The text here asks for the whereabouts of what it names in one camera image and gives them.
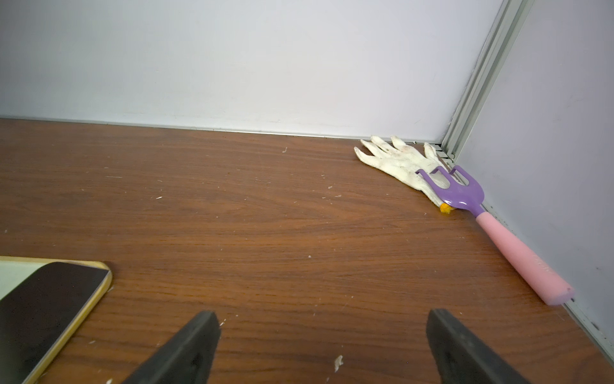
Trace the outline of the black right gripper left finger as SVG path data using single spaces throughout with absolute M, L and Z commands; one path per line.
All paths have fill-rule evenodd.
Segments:
M 216 314 L 202 311 L 124 382 L 206 383 L 221 334 Z

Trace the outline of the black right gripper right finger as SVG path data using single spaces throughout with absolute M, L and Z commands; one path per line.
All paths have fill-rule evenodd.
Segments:
M 446 309 L 430 310 L 426 335 L 443 383 L 527 383 Z

